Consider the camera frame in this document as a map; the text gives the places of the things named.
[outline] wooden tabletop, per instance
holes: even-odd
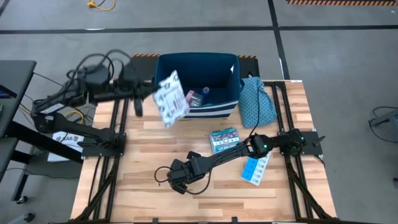
[[[314,127],[303,83],[286,81],[286,88],[295,127],[302,131],[311,130]],[[271,88],[264,89],[272,99]],[[286,122],[282,93],[279,92],[278,95]],[[132,103],[129,105],[126,125],[128,142],[125,154],[120,160],[112,222],[151,222],[152,218],[159,218],[160,222],[230,222],[231,217],[235,216],[240,222],[294,220],[285,162],[279,154],[279,149],[272,151],[258,187],[241,178],[247,157],[215,168],[209,188],[201,195],[181,195],[174,192],[168,183],[159,186],[154,180],[156,168],[170,166],[174,159],[186,161],[189,151],[198,152],[203,156],[212,155],[208,138],[211,131],[234,127],[238,129],[241,139],[246,138],[251,129],[243,128],[238,106],[228,119],[178,121],[169,129],[164,128],[151,96],[144,101],[143,107],[144,117],[137,118],[134,116]],[[109,126],[112,108],[113,103],[98,105],[94,127]],[[258,127],[256,132],[276,136],[277,121]],[[72,218],[78,216],[88,203],[96,161],[96,157],[84,161]],[[327,213],[335,216],[322,163],[314,156],[302,156],[302,161],[309,191]],[[99,173],[100,171],[96,176],[94,192],[98,186]],[[159,172],[159,179],[165,177],[165,174],[166,170]],[[188,189],[194,192],[201,190],[207,178],[206,176],[203,180],[188,185]],[[302,195],[297,191],[301,214],[304,217]],[[100,217],[104,217],[105,200]]]

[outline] white packet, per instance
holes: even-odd
[[[183,118],[189,112],[189,105],[174,70],[168,78],[159,83],[160,89],[153,94],[157,109],[166,128],[172,126],[176,120]]]

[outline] blue storage bin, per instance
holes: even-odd
[[[227,118],[238,104],[239,60],[233,54],[221,53],[176,53],[161,55],[157,61],[155,84],[178,72],[184,94],[190,90],[201,94],[204,87],[210,92],[203,105],[190,107],[184,119]]]

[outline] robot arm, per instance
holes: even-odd
[[[187,162],[175,159],[170,166],[170,171],[167,173],[167,181],[173,190],[184,194],[187,184],[204,178],[214,167],[220,166],[225,162],[244,156],[259,159],[265,157],[275,147],[289,147],[293,153],[300,152],[305,144],[304,137],[298,129],[292,129],[281,136],[273,138],[263,134],[255,134],[235,147],[209,157],[189,152]]]
[[[69,71],[68,74],[72,74],[72,77],[57,93],[33,102],[30,115],[39,132],[65,131],[93,138],[97,142],[112,141],[115,136],[113,129],[96,129],[76,124],[57,113],[64,107],[74,108],[86,103],[96,105],[105,101],[132,99],[136,115],[142,116],[142,101],[159,87],[138,78],[131,60],[123,65],[117,79],[112,78],[109,69],[102,63],[103,61],[98,65]]]

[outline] gray floor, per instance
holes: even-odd
[[[398,24],[396,7],[292,6],[274,1],[280,26]],[[81,0],[11,0],[0,17],[0,30],[271,25],[267,1],[261,0],[116,2],[113,11],[99,12],[87,9]],[[376,106],[398,105],[398,30],[282,31],[281,35],[290,76],[304,81],[315,127],[326,136],[322,146],[338,216],[396,223],[398,189],[392,178],[398,177],[398,147],[374,137],[368,119]],[[64,82],[66,71],[85,55],[113,48],[129,53],[257,55],[262,78],[282,78],[273,31],[0,35],[0,60],[36,60],[35,71],[58,82]],[[56,90],[47,80],[34,77],[27,94],[36,99]],[[20,113],[15,120],[30,125]],[[392,137],[387,129],[377,131]],[[30,150],[25,144],[18,148]],[[9,167],[21,165],[13,162]],[[0,184],[0,220],[25,212],[37,214],[33,223],[68,220],[77,180],[29,177],[24,195],[31,201],[16,205],[9,199],[19,174],[7,172]]]

